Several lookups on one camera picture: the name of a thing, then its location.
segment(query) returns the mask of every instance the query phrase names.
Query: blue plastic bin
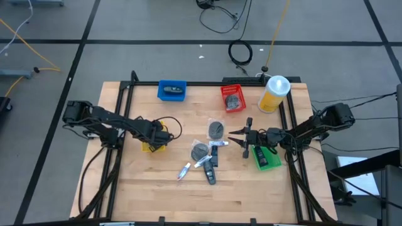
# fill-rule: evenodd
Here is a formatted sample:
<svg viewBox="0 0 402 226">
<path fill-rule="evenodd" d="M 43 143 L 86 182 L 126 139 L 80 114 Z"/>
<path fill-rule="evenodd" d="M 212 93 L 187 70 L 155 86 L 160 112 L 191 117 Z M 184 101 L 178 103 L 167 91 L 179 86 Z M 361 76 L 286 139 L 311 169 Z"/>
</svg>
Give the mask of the blue plastic bin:
<svg viewBox="0 0 402 226">
<path fill-rule="evenodd" d="M 165 91 L 163 91 L 163 87 L 166 87 L 166 86 L 180 87 L 181 89 L 183 89 L 184 92 L 183 92 L 183 94 L 180 94 L 180 95 L 167 94 Z M 158 87 L 158 97 L 164 101 L 183 101 L 184 98 L 186 97 L 186 87 L 187 87 L 186 81 L 160 80 L 159 87 Z"/>
</svg>

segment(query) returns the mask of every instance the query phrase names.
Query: wooden table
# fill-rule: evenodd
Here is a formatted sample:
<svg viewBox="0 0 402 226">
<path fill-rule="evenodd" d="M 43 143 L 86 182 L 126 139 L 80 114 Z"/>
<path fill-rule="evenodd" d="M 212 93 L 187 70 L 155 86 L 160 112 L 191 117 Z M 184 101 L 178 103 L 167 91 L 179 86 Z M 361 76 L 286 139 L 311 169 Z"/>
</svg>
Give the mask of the wooden table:
<svg viewBox="0 0 402 226">
<path fill-rule="evenodd" d="M 98 105 L 113 112 L 118 87 L 119 82 L 105 82 Z M 243 159 L 242 148 L 230 142 L 228 146 L 219 148 L 219 167 L 215 169 L 217 183 L 213 186 L 207 183 L 203 168 L 193 167 L 194 161 L 190 157 L 194 139 L 208 141 L 209 118 L 224 120 L 226 141 L 230 131 L 245 126 L 247 117 L 253 118 L 253 129 L 281 128 L 278 110 L 264 114 L 257 107 L 263 87 L 242 87 L 247 108 L 230 114 L 224 110 L 219 87 L 188 86 L 184 102 L 163 102 L 156 97 L 157 89 L 157 86 L 135 86 L 129 117 L 143 116 L 152 120 L 173 116 L 182 123 L 183 134 L 161 153 L 142 152 L 140 142 L 127 135 L 112 220 L 155 222 L 159 216 L 164 216 L 167 222 L 245 223 L 250 222 L 250 218 L 256 218 L 258 223 L 297 223 L 283 149 L 278 148 L 283 166 L 271 171 L 258 171 L 252 153 L 248 159 Z M 301 123 L 312 115 L 307 86 L 293 83 L 291 92 L 296 119 Z M 288 127 L 291 128 L 286 99 L 285 110 Z M 179 127 L 175 121 L 165 119 L 165 124 L 170 132 L 178 134 Z M 320 149 L 315 141 L 311 146 Z M 83 168 L 99 149 L 98 140 L 89 141 Z M 98 190 L 105 153 L 91 164 L 85 176 L 83 207 Z M 304 157 L 312 193 L 328 214 L 336 219 L 322 155 L 309 149 L 304 152 Z M 177 174 L 187 162 L 192 164 L 190 171 L 182 181 L 177 181 Z M 106 212 L 109 196 L 106 193 L 101 216 Z M 300 189 L 299 193 L 303 217 L 308 220 L 305 198 Z M 78 188 L 71 216 L 78 215 L 77 197 Z"/>
</svg>

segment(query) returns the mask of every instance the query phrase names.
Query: green object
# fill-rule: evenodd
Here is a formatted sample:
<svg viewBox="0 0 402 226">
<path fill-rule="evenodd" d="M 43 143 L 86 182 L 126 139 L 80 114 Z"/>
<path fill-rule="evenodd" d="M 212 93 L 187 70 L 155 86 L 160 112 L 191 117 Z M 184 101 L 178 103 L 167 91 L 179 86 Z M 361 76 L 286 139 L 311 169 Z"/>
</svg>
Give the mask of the green object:
<svg viewBox="0 0 402 226">
<path fill-rule="evenodd" d="M 266 165 L 266 166 L 262 166 L 262 167 L 259 166 L 259 164 L 258 164 L 259 161 L 258 161 L 258 157 L 257 157 L 257 154 L 256 154 L 255 146 L 253 146 L 253 156 L 254 156 L 254 159 L 256 160 L 257 168 L 260 171 L 270 170 L 270 169 L 277 168 L 277 167 L 282 165 L 281 158 L 279 157 L 278 154 L 273 154 L 266 147 L 261 147 L 260 146 L 260 148 L 263 151 L 263 154 L 264 154 L 264 156 L 265 156 L 265 158 L 266 158 L 266 160 L 268 162 L 268 165 Z"/>
</svg>

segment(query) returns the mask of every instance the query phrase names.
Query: red basket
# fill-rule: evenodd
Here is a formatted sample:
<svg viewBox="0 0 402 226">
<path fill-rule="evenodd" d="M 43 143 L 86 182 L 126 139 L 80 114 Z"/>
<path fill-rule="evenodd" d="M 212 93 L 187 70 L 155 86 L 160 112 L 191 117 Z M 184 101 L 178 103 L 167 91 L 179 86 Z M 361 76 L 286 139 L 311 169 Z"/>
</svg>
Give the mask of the red basket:
<svg viewBox="0 0 402 226">
<path fill-rule="evenodd" d="M 241 111 L 246 108 L 246 101 L 244 100 L 243 92 L 241 91 L 241 86 L 239 84 L 235 85 L 227 85 L 224 87 L 220 88 L 220 92 L 222 94 L 222 98 L 224 100 L 224 105 L 226 112 L 237 112 Z M 239 98 L 239 106 L 236 107 L 235 109 L 228 109 L 227 104 L 226 104 L 226 98 L 230 95 L 235 95 L 237 98 Z"/>
</svg>

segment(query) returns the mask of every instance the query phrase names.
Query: floor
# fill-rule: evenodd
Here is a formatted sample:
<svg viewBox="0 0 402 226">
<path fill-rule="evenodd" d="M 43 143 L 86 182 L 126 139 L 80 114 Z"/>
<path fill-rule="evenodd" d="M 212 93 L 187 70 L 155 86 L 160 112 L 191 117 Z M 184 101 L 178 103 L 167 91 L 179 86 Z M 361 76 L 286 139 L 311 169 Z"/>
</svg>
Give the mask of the floor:
<svg viewBox="0 0 402 226">
<path fill-rule="evenodd" d="M 243 37 L 254 51 L 252 62 L 245 66 L 250 75 L 258 73 L 266 61 L 269 46 L 265 43 L 272 39 L 285 2 L 254 0 L 251 5 Z M 244 0 L 218 4 L 240 13 Z M 374 13 L 370 15 L 371 6 Z M 397 61 L 402 60 L 401 7 L 399 0 L 291 0 L 269 74 L 300 76 L 312 100 L 394 92 L 402 79 Z M 62 72 L 44 71 L 22 80 L 10 95 L 14 109 L 0 132 L 0 225 L 16 220 L 38 159 L 45 160 L 43 169 L 36 188 L 30 189 L 33 196 L 26 216 L 17 222 L 68 218 L 86 142 L 61 128 L 65 99 L 96 104 L 104 81 L 128 80 L 131 70 L 140 80 L 221 81 L 244 76 L 227 56 L 227 44 L 241 36 L 245 19 L 238 30 L 221 35 L 199 23 L 200 12 L 194 1 L 187 0 L 65 0 L 62 8 L 34 7 L 34 16 L 19 34 Z M 27 5 L 0 0 L 0 18 L 11 27 L 18 27 L 28 15 Z M 205 12 L 204 20 L 218 30 L 232 25 L 217 10 Z M 12 36 L 0 25 L 0 47 Z M 48 66 L 21 42 L 6 52 L 0 56 L 0 68 Z M 243 46 L 235 46 L 233 52 L 238 60 L 247 58 Z M 0 92 L 5 93 L 13 82 L 13 78 L 1 78 Z M 388 97 L 353 113 L 356 118 L 396 116 L 396 101 Z M 348 130 L 332 133 L 325 143 L 351 150 L 398 146 L 398 129 L 393 120 L 357 121 Z M 324 150 L 365 157 L 385 152 Z M 337 211 L 346 223 L 376 223 L 347 207 Z"/>
</svg>

